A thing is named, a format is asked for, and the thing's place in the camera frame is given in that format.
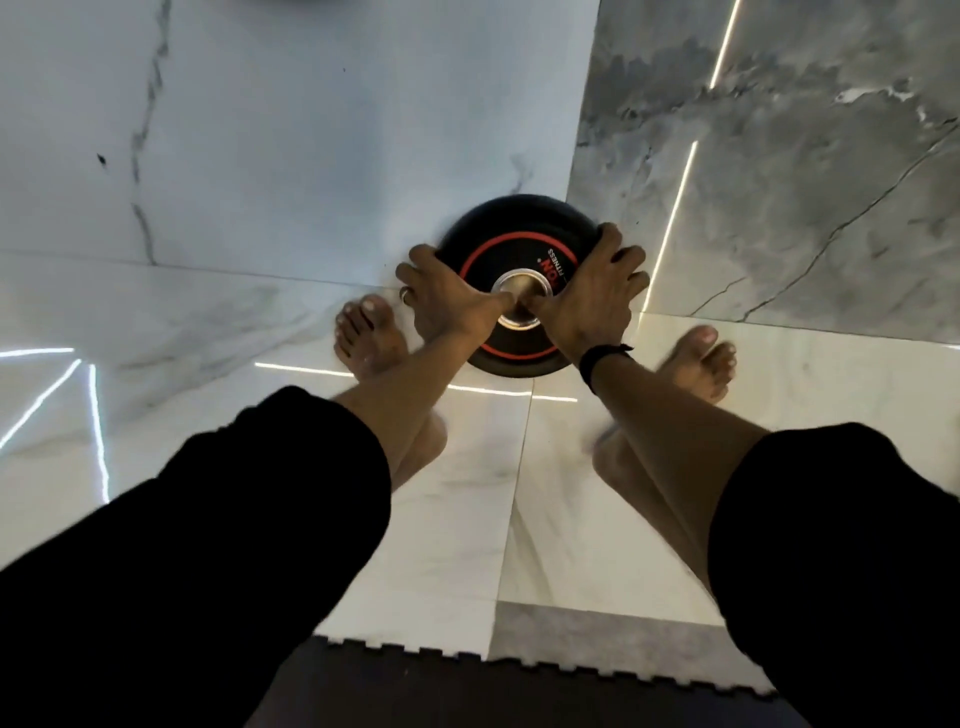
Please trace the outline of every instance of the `wristband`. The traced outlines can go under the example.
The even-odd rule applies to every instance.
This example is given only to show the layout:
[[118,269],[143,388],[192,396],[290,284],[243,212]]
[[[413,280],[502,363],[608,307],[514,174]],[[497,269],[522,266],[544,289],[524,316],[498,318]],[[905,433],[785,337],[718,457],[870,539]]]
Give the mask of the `wristband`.
[[587,353],[580,357],[580,376],[584,378],[584,383],[590,388],[590,392],[593,392],[593,384],[590,382],[593,379],[593,368],[600,359],[615,353],[626,356],[629,359],[631,357],[627,352],[632,352],[633,350],[633,347],[628,347],[626,344],[620,344],[619,346],[601,344],[598,347],[587,349]]

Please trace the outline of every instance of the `marble vein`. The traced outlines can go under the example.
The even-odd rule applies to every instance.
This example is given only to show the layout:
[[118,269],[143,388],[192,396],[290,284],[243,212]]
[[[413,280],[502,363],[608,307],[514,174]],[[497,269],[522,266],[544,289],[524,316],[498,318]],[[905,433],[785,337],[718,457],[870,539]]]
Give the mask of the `marble vein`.
[[725,293],[727,293],[728,291],[730,291],[731,288],[733,288],[733,287],[734,287],[735,285],[737,285],[739,282],[741,282],[741,281],[743,281],[743,280],[746,280],[747,278],[749,278],[749,276],[741,276],[741,277],[738,278],[737,280],[732,280],[732,281],[730,281],[729,283],[727,283],[726,287],[725,287],[722,291],[718,291],[717,293],[714,293],[714,294],[713,294],[712,296],[710,296],[706,301],[704,301],[703,303],[701,303],[700,305],[698,305],[695,309],[693,309],[693,312],[692,312],[692,313],[689,313],[689,314],[687,314],[687,315],[688,315],[688,316],[696,316],[698,313],[700,313],[702,310],[704,310],[704,308],[706,308],[710,303],[712,303],[712,302],[715,301],[716,299],[718,299],[718,298],[720,298],[721,296],[723,296]]
[[[156,25],[159,29],[159,39],[154,53],[150,58],[150,77],[147,80],[147,107],[143,114],[143,124],[131,137],[131,169],[134,198],[139,197],[140,155],[143,153],[144,147],[146,147],[147,144],[147,138],[150,136],[150,125],[154,120],[156,101],[163,91],[163,74],[160,66],[163,60],[170,55],[170,13],[172,9],[173,0],[161,0],[160,7],[156,12]],[[147,260],[151,265],[156,265],[154,237],[151,233],[150,223],[147,221],[147,213],[136,199],[132,202],[132,210],[133,215],[136,217],[137,224],[140,226],[140,231],[143,234],[143,247]]]
[[[907,167],[907,168],[903,171],[902,174],[900,174],[900,176],[897,178],[897,181],[894,182],[894,183],[893,183],[890,187],[888,187],[886,190],[884,190],[883,193],[880,194],[879,197],[877,197],[875,200],[873,200],[869,205],[867,205],[866,207],[864,207],[863,210],[861,210],[860,212],[858,212],[857,214],[855,214],[852,218],[850,218],[850,219],[848,219],[848,220],[845,220],[845,221],[842,222],[840,225],[838,225],[836,228],[834,228],[833,231],[830,233],[830,235],[828,235],[827,241],[824,243],[823,247],[822,247],[822,248],[817,252],[817,254],[810,260],[809,265],[807,265],[806,268],[805,268],[798,276],[796,276],[796,277],[794,277],[792,280],[790,280],[785,286],[783,286],[783,287],[782,287],[779,291],[777,291],[777,293],[775,293],[773,296],[771,296],[771,297],[769,297],[769,298],[767,298],[767,299],[764,299],[763,301],[761,301],[761,302],[758,303],[757,305],[753,306],[752,308],[748,308],[747,311],[743,314],[743,316],[741,316],[741,317],[738,319],[738,321],[739,321],[740,323],[745,323],[753,314],[755,314],[757,311],[759,311],[759,310],[760,310],[761,308],[763,308],[765,305],[767,305],[767,304],[769,304],[769,303],[772,303],[772,302],[775,301],[777,298],[779,298],[782,294],[786,293],[786,292],[789,291],[791,288],[793,288],[793,287],[794,287],[797,283],[799,283],[801,280],[803,280],[804,278],[806,278],[806,276],[810,273],[810,271],[813,270],[814,266],[816,266],[817,262],[826,254],[827,250],[829,250],[829,247],[837,240],[837,238],[840,237],[840,233],[841,233],[841,232],[843,232],[844,230],[846,230],[849,226],[851,226],[851,225],[852,225],[853,223],[855,223],[857,220],[859,220],[860,218],[862,218],[864,215],[866,215],[868,212],[870,212],[872,209],[874,209],[876,206],[878,206],[880,203],[882,203],[884,200],[886,200],[888,197],[890,197],[890,195],[892,195],[892,194],[897,190],[897,188],[898,188],[908,177],[910,177],[910,175],[912,175],[912,174],[917,170],[917,168],[918,168],[921,164],[923,164],[925,161],[927,161],[928,159],[930,159],[931,157],[933,157],[933,156],[937,153],[937,150],[941,147],[941,145],[944,143],[944,141],[946,141],[951,134],[953,134],[954,132],[956,132],[957,129],[960,129],[960,124],[954,123],[953,126],[949,128],[949,130],[947,131],[947,133],[945,133],[943,136],[941,136],[939,139],[937,139],[935,142],[933,142],[933,144],[931,144],[930,147],[929,147],[922,155],[920,155],[920,157],[917,158],[916,161],[914,161],[909,167]],[[906,300],[906,298],[908,298],[910,295],[912,295],[913,293],[915,293],[916,290],[919,289],[919,288],[923,285],[923,283],[926,283],[926,281],[927,281],[927,279],[924,279],[923,281],[921,281],[921,283],[920,283],[919,285],[916,285],[914,288],[912,288],[912,289],[910,290],[910,292],[909,292],[906,296],[904,296],[902,299],[900,299],[898,305],[895,306],[895,310],[901,308],[901,307],[903,306],[903,303],[904,303],[904,301]]]

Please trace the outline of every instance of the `toe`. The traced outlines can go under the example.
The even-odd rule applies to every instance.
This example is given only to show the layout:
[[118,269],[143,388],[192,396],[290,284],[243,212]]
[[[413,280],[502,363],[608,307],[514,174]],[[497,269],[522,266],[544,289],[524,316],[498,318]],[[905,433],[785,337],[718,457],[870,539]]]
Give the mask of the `toe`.
[[[704,366],[713,378],[715,391],[726,389],[736,376],[736,347],[729,341],[723,342],[707,355]],[[725,395],[726,392],[714,396],[722,399]]]
[[394,310],[382,296],[371,294],[364,296],[360,303],[363,315],[373,328],[384,328],[394,322]]
[[718,385],[716,388],[714,388],[708,401],[712,404],[718,404],[729,393],[730,393],[730,387],[728,387],[726,384],[722,386]]
[[736,370],[736,347],[729,341],[717,345],[704,359],[704,364],[716,378],[725,378],[727,381],[733,379]]
[[337,358],[340,359],[340,362],[344,366],[348,366],[350,363],[350,355],[347,353],[347,350],[344,348],[344,341],[337,332],[337,343],[333,345],[333,352],[337,355]]
[[350,322],[350,325],[353,326],[353,330],[356,331],[358,336],[372,328],[370,322],[367,321],[363,315],[360,304],[356,301],[351,301],[344,306],[344,316],[347,317],[347,320]]
[[693,327],[677,341],[671,358],[684,362],[699,362],[717,340],[717,329],[709,326]]
[[353,324],[350,323],[347,315],[343,311],[337,314],[334,323],[336,324],[334,335],[337,341],[344,347],[344,351],[349,355],[350,348],[353,347],[353,343],[357,339],[357,332],[353,329]]

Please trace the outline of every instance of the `black weight plate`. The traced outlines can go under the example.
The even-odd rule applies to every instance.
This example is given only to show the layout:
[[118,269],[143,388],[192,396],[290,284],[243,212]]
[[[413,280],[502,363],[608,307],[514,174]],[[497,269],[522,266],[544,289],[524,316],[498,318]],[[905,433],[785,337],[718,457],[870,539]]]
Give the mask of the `black weight plate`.
[[[574,207],[540,195],[512,195],[464,215],[444,237],[437,258],[480,291],[491,291],[508,271],[529,268],[542,273],[557,295],[599,239],[596,224]],[[543,327],[515,331],[500,324],[469,362],[510,377],[548,375],[569,364]]]

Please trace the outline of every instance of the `black rubber mat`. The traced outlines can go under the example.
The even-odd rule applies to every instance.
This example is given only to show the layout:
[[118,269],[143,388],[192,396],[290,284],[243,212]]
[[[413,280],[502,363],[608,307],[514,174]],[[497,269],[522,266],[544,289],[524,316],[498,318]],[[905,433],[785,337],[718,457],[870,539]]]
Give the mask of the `black rubber mat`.
[[362,643],[302,645],[276,676],[250,728],[357,726],[650,726],[800,728],[777,696],[711,685],[642,682],[631,674],[524,667]]

